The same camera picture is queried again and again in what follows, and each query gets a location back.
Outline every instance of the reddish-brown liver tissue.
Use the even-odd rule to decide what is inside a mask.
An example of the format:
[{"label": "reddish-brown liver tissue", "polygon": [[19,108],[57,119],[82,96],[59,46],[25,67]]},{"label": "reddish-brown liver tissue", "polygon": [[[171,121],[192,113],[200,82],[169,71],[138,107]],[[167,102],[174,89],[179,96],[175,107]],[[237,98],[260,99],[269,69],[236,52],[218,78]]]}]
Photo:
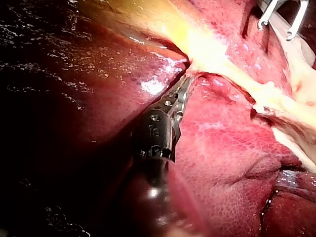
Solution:
[{"label": "reddish-brown liver tissue", "polygon": [[[253,2],[192,3],[229,44],[236,65],[291,94],[283,51],[271,29],[257,31]],[[187,59],[109,32],[62,5],[34,2],[2,11],[0,77],[5,149],[12,157],[6,171],[52,184],[69,215],[93,229],[96,210],[108,205],[127,168],[132,120],[187,68]],[[314,174],[297,171],[291,182],[281,180],[282,166],[300,162],[253,116],[238,89],[202,75],[181,123],[176,165],[218,236],[315,236]],[[98,159],[91,157],[100,149]],[[282,192],[272,197],[274,190]],[[85,203],[81,211],[72,212],[79,203]]]}]

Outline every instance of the surgical instrument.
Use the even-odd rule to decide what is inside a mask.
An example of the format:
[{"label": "surgical instrument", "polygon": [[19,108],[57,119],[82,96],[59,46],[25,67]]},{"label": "surgical instrument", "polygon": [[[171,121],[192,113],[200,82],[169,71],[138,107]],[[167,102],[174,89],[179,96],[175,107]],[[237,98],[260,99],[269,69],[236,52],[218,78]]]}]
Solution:
[{"label": "surgical instrument", "polygon": [[[283,5],[286,1],[288,0],[271,0],[270,1],[270,3],[268,4],[268,7],[265,9],[261,18],[258,21],[259,31],[263,30],[263,24],[264,25],[268,24],[268,20],[271,17],[273,11],[280,8],[280,6]],[[308,2],[309,2],[309,0],[296,0],[296,1],[299,2],[300,6],[299,6],[299,10],[296,14],[296,17],[293,21],[292,26],[287,30],[287,33],[289,34],[289,36],[286,39],[287,41],[293,40],[295,36],[297,35],[300,29],[300,26],[302,25],[302,22],[304,20],[304,16],[305,16],[305,13],[308,7]]]}]

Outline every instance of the yellow fat tissue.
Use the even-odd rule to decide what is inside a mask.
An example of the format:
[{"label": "yellow fat tissue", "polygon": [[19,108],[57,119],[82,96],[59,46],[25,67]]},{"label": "yellow fat tissue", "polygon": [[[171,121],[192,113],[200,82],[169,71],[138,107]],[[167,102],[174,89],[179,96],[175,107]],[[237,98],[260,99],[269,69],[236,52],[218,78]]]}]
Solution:
[{"label": "yellow fat tissue", "polygon": [[258,113],[269,117],[273,111],[273,117],[283,121],[273,127],[276,140],[292,150],[307,169],[316,172],[315,108],[284,95],[273,83],[256,82],[225,56],[227,45],[219,42],[212,29],[198,20],[198,13],[188,1],[175,2],[79,0],[79,8],[85,16],[112,29],[125,25],[167,39],[188,56],[189,72],[218,74],[243,88],[256,101],[254,109]]}]

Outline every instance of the wet organ surface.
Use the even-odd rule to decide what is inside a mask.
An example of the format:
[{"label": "wet organ surface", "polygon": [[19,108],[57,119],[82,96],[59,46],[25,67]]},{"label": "wet organ surface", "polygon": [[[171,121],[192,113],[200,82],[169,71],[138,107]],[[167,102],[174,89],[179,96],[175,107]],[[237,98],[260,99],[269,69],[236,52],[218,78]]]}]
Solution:
[{"label": "wet organ surface", "polygon": [[[53,218],[46,208],[59,205],[69,223],[98,235],[100,216],[130,163],[133,120],[185,71],[188,60],[174,48],[142,45],[137,37],[108,30],[81,16],[75,2],[0,4],[7,154],[0,227],[16,236],[73,234],[48,225]],[[232,61],[258,81],[275,75],[291,94],[273,32],[267,37],[254,30],[254,5],[236,6],[238,27],[220,17],[218,2],[195,5],[206,20],[217,19],[211,24],[218,33],[225,27],[221,21],[229,23],[223,38],[231,42]],[[201,75],[181,129],[176,165],[207,210],[215,236],[315,235],[315,176],[296,168],[298,159],[275,141],[268,121],[256,118],[247,95],[222,77]],[[289,216],[295,205],[299,221]]]}]

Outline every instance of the surgical retractor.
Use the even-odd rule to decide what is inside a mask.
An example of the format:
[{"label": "surgical retractor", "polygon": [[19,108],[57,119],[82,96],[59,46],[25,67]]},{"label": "surgical retractor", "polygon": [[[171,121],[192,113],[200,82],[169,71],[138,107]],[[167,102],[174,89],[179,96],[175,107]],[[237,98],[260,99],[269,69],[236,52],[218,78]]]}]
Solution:
[{"label": "surgical retractor", "polygon": [[[268,7],[265,9],[261,18],[258,21],[259,31],[263,30],[263,25],[268,24],[268,20],[271,17],[273,11],[280,8],[286,1],[288,0],[271,0],[269,2]],[[302,22],[304,20],[304,16],[305,16],[305,13],[308,7],[308,2],[309,2],[309,0],[295,0],[295,1],[299,2],[300,6],[299,6],[299,10],[296,14],[296,17],[293,21],[292,26],[287,30],[287,33],[289,34],[289,36],[286,38],[287,41],[293,40],[295,36],[297,35],[302,25]]]}]

